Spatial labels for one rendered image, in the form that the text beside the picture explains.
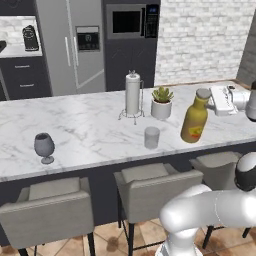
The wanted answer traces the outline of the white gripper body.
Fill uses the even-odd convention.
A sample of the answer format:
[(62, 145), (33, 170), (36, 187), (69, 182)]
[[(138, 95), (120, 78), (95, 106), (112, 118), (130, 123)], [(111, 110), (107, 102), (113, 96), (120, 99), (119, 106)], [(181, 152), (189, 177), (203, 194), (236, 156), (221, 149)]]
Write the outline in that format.
[(227, 116), (238, 113), (226, 86), (213, 86), (210, 88), (210, 91), (215, 105), (215, 114), (217, 116)]

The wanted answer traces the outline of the dark dining counter base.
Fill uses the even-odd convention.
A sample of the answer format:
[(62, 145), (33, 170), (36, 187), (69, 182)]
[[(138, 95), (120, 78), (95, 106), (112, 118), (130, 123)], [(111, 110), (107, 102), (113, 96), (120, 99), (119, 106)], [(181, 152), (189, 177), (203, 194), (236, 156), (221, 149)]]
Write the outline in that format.
[(30, 187), (46, 181), (52, 181), (70, 177), (87, 177), (89, 179), (94, 223), (96, 226), (108, 224), (117, 220), (117, 192), (114, 172), (122, 169), (152, 164), (152, 163), (170, 163), (177, 171), (186, 172), (191, 170), (190, 159), (198, 156), (234, 151), (242, 154), (256, 152), (256, 141), (250, 143), (236, 144), (226, 147), (217, 147), (212, 149), (196, 150), (182, 154), (168, 155), (164, 157), (144, 159), (127, 163), (114, 165), (105, 165), (89, 169), (74, 170), (65, 173), (50, 174), (38, 177), (32, 177), (21, 180), (14, 180), (0, 183), (0, 206), (5, 203), (16, 202), (22, 188)]

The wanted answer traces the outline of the black coffee machine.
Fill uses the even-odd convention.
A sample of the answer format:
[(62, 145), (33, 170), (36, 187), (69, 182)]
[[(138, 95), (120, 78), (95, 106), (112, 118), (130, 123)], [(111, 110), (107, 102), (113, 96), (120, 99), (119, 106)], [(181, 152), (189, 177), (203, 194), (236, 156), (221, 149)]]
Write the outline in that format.
[(35, 29), (32, 25), (28, 25), (22, 29), (23, 40), (26, 51), (38, 51), (39, 44)]

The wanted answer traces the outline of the stainless steel fridge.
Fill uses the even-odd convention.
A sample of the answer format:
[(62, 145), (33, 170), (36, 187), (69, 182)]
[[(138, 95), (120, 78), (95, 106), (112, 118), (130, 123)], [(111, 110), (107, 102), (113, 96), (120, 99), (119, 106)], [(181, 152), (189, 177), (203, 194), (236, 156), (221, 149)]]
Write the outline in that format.
[(101, 0), (36, 0), (54, 96), (105, 91)]

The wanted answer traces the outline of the dark base cupboard run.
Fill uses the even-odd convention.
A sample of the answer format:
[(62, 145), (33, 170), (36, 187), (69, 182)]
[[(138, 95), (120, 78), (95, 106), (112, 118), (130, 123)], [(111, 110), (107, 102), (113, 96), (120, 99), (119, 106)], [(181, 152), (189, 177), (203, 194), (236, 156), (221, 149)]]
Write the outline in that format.
[(3, 58), (0, 70), (11, 100), (52, 96), (42, 57)]

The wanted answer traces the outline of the black microwave oven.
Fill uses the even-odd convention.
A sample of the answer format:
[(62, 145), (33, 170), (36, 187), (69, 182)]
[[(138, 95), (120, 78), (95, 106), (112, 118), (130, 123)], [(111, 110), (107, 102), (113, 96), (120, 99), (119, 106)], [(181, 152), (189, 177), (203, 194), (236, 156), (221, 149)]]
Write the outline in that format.
[(158, 4), (107, 4), (107, 38), (142, 39), (158, 36)]

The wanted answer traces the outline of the yellow juice bottle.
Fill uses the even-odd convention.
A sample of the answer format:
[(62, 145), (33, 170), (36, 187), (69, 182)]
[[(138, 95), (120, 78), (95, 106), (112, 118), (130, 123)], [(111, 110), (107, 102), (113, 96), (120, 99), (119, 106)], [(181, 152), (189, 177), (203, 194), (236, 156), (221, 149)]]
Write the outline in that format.
[(196, 143), (200, 139), (208, 118), (206, 104), (210, 96), (209, 89), (200, 88), (196, 91), (194, 102), (186, 111), (181, 129), (180, 136), (185, 142)]

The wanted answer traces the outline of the clear glass cup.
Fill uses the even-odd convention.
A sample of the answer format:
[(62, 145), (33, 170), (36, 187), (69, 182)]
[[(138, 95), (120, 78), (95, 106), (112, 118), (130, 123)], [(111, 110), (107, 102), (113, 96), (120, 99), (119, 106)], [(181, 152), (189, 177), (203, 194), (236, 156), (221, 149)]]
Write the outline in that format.
[(147, 127), (144, 132), (144, 146), (148, 149), (158, 147), (160, 130), (157, 127)]

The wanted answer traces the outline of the grey upholstered stool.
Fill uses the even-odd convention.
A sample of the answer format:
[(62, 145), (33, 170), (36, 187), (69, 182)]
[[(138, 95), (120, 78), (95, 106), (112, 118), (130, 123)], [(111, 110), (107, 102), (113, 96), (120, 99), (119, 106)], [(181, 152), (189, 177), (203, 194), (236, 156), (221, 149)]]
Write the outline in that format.
[(203, 173), (197, 170), (178, 172), (169, 163), (155, 163), (131, 167), (114, 173), (117, 185), (118, 227), (124, 228), (128, 243), (128, 256), (133, 256), (134, 225), (156, 219), (161, 208), (186, 189), (199, 185)]
[(191, 159), (190, 163), (203, 173), (203, 180), (211, 189), (205, 195), (206, 241), (215, 225), (247, 229), (256, 226), (256, 152), (214, 153)]
[(87, 177), (65, 178), (25, 187), (15, 203), (0, 207), (0, 225), (21, 256), (37, 247), (86, 235), (90, 256), (96, 256), (94, 220)]

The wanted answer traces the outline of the grey wine glass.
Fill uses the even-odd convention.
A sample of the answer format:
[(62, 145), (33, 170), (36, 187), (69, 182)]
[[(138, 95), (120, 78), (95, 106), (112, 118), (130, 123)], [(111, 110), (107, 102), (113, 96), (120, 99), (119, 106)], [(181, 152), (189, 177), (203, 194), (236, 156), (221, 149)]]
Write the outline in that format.
[(40, 133), (35, 136), (34, 150), (41, 157), (42, 164), (51, 164), (54, 161), (52, 154), (55, 144), (48, 133)]

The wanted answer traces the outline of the white paper towel roll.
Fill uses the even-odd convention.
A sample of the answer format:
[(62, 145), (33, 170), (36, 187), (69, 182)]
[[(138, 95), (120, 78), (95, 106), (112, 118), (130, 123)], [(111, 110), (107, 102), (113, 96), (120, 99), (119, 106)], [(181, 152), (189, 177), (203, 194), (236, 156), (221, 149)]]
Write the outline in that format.
[(130, 115), (139, 111), (140, 75), (130, 73), (126, 76), (125, 103), (126, 112)]

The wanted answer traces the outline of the dark tall cupboard column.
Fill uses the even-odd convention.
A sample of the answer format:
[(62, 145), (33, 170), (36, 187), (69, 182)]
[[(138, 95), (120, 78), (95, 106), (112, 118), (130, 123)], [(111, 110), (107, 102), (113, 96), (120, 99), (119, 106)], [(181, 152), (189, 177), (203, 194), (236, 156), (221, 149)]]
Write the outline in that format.
[(125, 77), (135, 70), (144, 81), (146, 88), (154, 86), (156, 66), (156, 38), (113, 39), (107, 38), (107, 4), (158, 4), (160, 20), (160, 0), (102, 0), (104, 27), (104, 58), (107, 91), (125, 89)]

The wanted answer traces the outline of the dark wall cupboard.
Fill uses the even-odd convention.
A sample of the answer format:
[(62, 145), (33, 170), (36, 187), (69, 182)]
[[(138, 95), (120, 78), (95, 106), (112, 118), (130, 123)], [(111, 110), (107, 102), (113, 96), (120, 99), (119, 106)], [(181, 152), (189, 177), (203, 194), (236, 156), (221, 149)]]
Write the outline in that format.
[(0, 0), (0, 16), (34, 16), (34, 0)]

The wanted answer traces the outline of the succulent in white pot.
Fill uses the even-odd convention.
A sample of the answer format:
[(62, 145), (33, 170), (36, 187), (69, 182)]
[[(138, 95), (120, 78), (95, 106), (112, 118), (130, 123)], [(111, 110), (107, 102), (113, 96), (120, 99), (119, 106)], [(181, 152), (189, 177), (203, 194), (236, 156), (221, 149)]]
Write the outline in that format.
[(168, 119), (171, 115), (174, 94), (168, 88), (160, 86), (152, 92), (151, 115), (159, 120)]

